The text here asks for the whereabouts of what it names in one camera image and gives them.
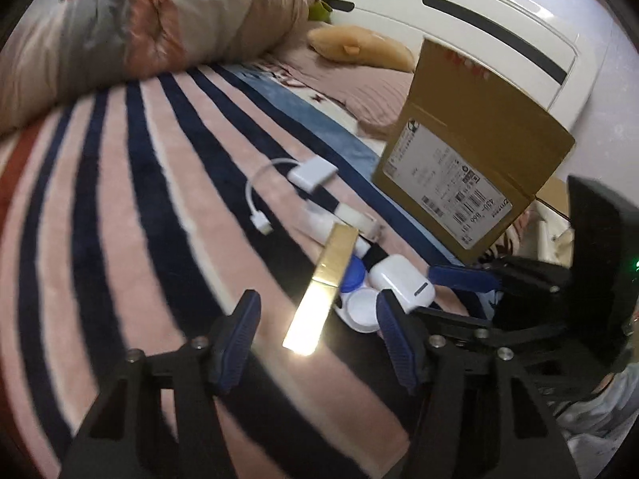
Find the white earbuds case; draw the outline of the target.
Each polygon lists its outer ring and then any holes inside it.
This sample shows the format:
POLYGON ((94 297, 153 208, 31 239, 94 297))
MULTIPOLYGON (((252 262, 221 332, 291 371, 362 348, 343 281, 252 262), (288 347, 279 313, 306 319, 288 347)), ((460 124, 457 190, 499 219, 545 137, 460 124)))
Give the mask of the white earbuds case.
POLYGON ((389 255, 370 268, 370 284, 377 290, 391 290, 405 313, 429 307, 435 299, 433 284, 400 254, 389 255))

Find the rolled beige pink duvet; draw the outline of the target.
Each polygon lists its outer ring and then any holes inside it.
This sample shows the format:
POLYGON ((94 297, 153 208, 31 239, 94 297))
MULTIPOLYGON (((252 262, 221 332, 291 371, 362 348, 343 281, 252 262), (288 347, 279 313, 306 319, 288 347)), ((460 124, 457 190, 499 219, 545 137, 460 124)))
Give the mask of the rolled beige pink duvet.
POLYGON ((127 80, 245 62, 281 44, 318 0, 65 0, 1 51, 1 131, 127 80))

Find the blue white contact lens case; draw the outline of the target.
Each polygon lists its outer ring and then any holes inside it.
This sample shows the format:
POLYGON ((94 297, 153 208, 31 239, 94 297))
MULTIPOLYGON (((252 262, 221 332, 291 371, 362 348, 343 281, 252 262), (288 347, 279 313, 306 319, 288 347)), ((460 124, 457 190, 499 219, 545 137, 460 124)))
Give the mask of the blue white contact lens case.
POLYGON ((352 256, 344 273, 333 310, 351 330, 370 334, 379 330, 376 314, 378 291, 370 288, 363 261, 352 256))

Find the gold rectangular lighter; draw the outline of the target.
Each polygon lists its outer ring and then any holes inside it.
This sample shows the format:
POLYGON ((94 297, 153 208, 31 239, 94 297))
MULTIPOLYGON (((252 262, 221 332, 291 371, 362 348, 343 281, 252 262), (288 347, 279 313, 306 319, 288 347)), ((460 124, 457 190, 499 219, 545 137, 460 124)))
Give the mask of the gold rectangular lighter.
POLYGON ((348 225, 336 224, 329 232, 313 276, 283 340, 284 348, 302 357, 312 355, 318 348, 357 238, 359 232, 348 225))

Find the white bed headboard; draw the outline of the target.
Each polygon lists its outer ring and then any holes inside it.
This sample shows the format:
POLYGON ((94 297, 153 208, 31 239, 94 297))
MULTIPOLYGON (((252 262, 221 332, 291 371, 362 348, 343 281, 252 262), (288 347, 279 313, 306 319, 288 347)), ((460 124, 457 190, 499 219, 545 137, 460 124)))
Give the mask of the white bed headboard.
POLYGON ((334 25, 391 37, 414 53, 429 39, 473 59, 574 127, 598 75, 590 41, 532 0, 325 0, 334 25))

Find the brown cardboard box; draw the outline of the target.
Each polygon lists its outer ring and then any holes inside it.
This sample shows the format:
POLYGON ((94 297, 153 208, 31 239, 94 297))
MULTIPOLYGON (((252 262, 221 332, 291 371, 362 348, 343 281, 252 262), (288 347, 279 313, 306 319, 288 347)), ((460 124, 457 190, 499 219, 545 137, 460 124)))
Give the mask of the brown cardboard box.
POLYGON ((425 40, 373 182, 470 264, 525 211, 574 144, 510 82, 425 40))

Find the pink knitted pillow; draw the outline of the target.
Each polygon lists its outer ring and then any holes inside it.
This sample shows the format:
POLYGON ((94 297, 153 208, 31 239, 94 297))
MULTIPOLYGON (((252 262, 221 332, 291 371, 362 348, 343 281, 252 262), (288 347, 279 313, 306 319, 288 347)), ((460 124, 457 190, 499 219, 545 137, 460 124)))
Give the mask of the pink knitted pillow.
POLYGON ((336 63, 321 57, 309 46, 306 34, 325 26, 330 25, 307 23, 269 54, 270 61, 347 110, 356 120, 359 134, 388 140, 408 96, 413 73, 336 63))

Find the striped pink fleece blanket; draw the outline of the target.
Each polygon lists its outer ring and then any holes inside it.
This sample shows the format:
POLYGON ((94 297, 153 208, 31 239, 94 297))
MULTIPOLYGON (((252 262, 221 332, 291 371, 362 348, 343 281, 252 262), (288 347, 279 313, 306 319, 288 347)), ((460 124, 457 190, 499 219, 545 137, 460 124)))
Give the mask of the striped pink fleece blanket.
POLYGON ((204 66, 56 108, 18 134, 1 179, 1 370, 43 478, 115 363, 205 333, 246 289, 262 316, 242 381, 216 402, 243 478, 380 478, 408 447, 415 402, 382 339, 329 318, 314 354, 283 345, 318 246, 277 158, 322 156, 323 206, 382 222, 416 267, 447 255, 371 184, 377 154, 252 66, 204 66))

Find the green plush toy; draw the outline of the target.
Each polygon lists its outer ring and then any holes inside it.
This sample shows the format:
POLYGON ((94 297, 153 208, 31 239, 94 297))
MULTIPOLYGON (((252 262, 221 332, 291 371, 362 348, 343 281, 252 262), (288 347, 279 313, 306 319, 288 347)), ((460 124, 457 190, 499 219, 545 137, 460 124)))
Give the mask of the green plush toy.
POLYGON ((329 23, 333 8, 324 0, 318 0, 309 6, 308 20, 310 22, 329 23))

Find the tan plush toy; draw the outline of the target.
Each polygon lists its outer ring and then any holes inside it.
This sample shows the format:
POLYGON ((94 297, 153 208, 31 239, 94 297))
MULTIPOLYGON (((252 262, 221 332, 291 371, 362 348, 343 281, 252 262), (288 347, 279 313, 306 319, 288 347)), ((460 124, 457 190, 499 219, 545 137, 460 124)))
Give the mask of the tan plush toy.
POLYGON ((354 25, 314 28, 306 34, 309 46, 329 61, 412 73, 413 52, 399 41, 354 25))

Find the white small spray bottle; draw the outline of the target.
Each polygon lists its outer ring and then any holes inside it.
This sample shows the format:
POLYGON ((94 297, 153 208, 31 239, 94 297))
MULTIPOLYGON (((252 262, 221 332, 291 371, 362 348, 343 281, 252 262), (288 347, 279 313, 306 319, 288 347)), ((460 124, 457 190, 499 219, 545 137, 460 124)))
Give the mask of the white small spray bottle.
POLYGON ((354 254, 363 258, 376 243, 382 233, 381 221, 371 215, 359 212, 345 203, 339 203, 335 212, 330 212, 308 200, 298 214, 296 227, 320 245, 325 245, 335 225, 354 228, 359 235, 354 254))

